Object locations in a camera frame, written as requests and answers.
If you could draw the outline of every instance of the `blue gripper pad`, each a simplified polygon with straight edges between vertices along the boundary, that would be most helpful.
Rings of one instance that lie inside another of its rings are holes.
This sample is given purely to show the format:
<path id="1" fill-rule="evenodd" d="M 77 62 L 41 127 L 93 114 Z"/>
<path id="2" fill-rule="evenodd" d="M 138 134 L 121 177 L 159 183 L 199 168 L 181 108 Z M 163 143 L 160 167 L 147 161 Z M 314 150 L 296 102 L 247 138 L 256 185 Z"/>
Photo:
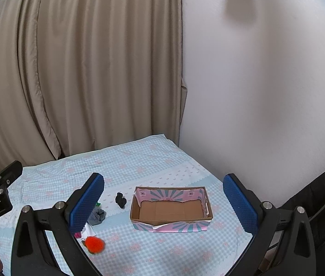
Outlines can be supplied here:
<path id="1" fill-rule="evenodd" d="M 72 235 L 81 232 L 84 228 L 104 191 L 104 185 L 104 177 L 99 173 L 92 173 L 83 187 L 74 191 L 67 200 L 65 218 Z"/>
<path id="2" fill-rule="evenodd" d="M 256 235 L 258 232 L 257 212 L 230 175 L 224 177 L 223 189 L 244 230 Z"/>

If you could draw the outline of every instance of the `metal screw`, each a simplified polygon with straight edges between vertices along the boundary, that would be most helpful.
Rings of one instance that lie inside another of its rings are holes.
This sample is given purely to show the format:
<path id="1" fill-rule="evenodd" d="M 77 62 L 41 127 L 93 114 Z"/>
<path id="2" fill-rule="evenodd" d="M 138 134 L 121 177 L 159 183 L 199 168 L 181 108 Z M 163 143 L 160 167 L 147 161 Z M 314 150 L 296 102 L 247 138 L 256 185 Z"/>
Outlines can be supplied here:
<path id="1" fill-rule="evenodd" d="M 55 208 L 58 209 L 58 210 L 60 210 L 60 209 L 64 208 L 64 205 L 65 205 L 64 201 L 58 201 L 55 204 Z"/>
<path id="2" fill-rule="evenodd" d="M 263 203 L 263 207 L 266 209 L 266 210 L 270 210 L 272 208 L 272 203 L 269 202 L 269 201 L 265 201 Z"/>
<path id="3" fill-rule="evenodd" d="M 304 207 L 302 207 L 302 206 L 298 206 L 298 207 L 297 207 L 297 210 L 298 210 L 298 212 L 301 213 L 301 214 L 305 213 L 305 209 L 304 209 Z"/>
<path id="4" fill-rule="evenodd" d="M 29 210 L 30 210 L 30 206 L 29 206 L 29 205 L 25 205 L 25 206 L 22 208 L 22 212 L 24 212 L 24 213 L 27 213 Z"/>

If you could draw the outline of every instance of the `bed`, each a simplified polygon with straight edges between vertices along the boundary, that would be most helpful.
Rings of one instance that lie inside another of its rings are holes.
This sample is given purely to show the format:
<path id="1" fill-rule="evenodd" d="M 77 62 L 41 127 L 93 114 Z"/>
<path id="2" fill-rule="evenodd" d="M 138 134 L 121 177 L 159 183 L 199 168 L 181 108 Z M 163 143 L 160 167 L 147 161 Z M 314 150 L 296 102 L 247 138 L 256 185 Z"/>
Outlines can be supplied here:
<path id="1" fill-rule="evenodd" d="M 11 274 L 10 254 L 21 208 L 31 204 L 34 209 L 42 209 L 67 200 L 93 172 L 101 173 L 105 179 L 99 202 L 107 217 L 93 229 L 106 242 L 106 248 L 98 255 L 88 254 L 104 276 L 225 275 L 252 238 L 244 231 L 223 193 L 222 182 L 164 135 L 155 135 L 25 167 L 22 176 L 9 187 L 13 210 L 0 217 L 4 275 Z M 149 233 L 134 229 L 129 213 L 131 197 L 138 185 L 205 186 L 214 216 L 208 230 Z M 115 203 L 117 192 L 127 198 L 125 209 Z M 72 275 L 52 233 L 47 235 L 60 268 Z"/>

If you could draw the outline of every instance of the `pink flower pattern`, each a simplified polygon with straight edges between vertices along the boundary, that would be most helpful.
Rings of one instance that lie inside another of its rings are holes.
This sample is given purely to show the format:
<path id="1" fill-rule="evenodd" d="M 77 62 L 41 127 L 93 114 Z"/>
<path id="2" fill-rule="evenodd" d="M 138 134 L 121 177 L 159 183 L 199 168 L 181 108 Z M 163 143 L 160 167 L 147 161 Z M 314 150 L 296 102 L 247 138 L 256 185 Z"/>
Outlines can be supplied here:
<path id="1" fill-rule="evenodd" d="M 209 261 L 211 259 L 211 257 L 212 257 L 212 252 L 210 252 L 210 251 L 205 251 L 202 254 L 202 258 L 205 262 Z"/>
<path id="2" fill-rule="evenodd" d="M 235 229 L 235 231 L 236 231 L 236 233 L 237 233 L 238 235 L 242 234 L 242 233 L 243 233 L 243 228 L 242 228 L 242 226 L 241 226 L 241 225 L 238 226 L 238 227 Z"/>
<path id="3" fill-rule="evenodd" d="M 118 242 L 120 239 L 119 235 L 117 233 L 112 234 L 112 236 L 109 238 L 110 242 Z"/>
<path id="4" fill-rule="evenodd" d="M 136 269 L 134 268 L 134 266 L 128 265 L 124 266 L 122 270 L 127 275 L 132 275 Z"/>
<path id="5" fill-rule="evenodd" d="M 212 208 L 213 213 L 220 211 L 220 206 L 219 205 L 216 205 L 216 204 L 211 205 L 211 208 Z"/>
<path id="6" fill-rule="evenodd" d="M 131 251 L 135 251 L 135 252 L 137 252 L 137 251 L 140 251 L 140 250 L 141 250 L 141 245 L 138 244 L 138 243 L 135 243 L 135 244 L 129 246 L 129 249 L 130 249 Z"/>
<path id="7" fill-rule="evenodd" d="M 225 224 L 223 222 L 216 221 L 213 223 L 214 229 L 223 229 L 225 227 Z"/>
<path id="8" fill-rule="evenodd" d="M 182 255 L 184 253 L 184 249 L 180 246 L 175 246 L 171 252 L 175 255 Z"/>
<path id="9" fill-rule="evenodd" d="M 144 168 L 144 167 L 137 168 L 137 173 L 143 173 L 144 171 L 146 171 L 146 168 Z"/>

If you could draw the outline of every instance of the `curtain fold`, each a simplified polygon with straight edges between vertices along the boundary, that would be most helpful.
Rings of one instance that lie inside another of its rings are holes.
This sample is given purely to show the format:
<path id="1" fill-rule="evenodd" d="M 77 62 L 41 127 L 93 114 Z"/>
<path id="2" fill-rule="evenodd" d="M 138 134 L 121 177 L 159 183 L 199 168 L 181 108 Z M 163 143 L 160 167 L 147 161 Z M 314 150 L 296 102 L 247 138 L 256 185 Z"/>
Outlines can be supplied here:
<path id="1" fill-rule="evenodd" d="M 181 0 L 42 0 L 37 46 L 65 156 L 156 133 L 178 142 Z"/>
<path id="2" fill-rule="evenodd" d="M 34 77 L 33 72 L 29 70 L 27 75 L 21 75 L 26 68 L 19 68 L 21 57 L 33 53 L 36 48 L 36 37 L 32 36 L 26 41 L 28 50 L 18 57 L 18 39 L 23 32 L 36 29 L 39 2 L 0 0 L 0 170 L 14 160 L 24 165 L 36 165 L 55 159 L 34 120 L 33 101 L 27 95 L 30 88 L 26 80 Z M 25 15 L 23 3 L 34 8 L 26 18 L 22 18 Z"/>
<path id="3" fill-rule="evenodd" d="M 0 170 L 177 144 L 181 57 L 181 0 L 0 0 Z"/>

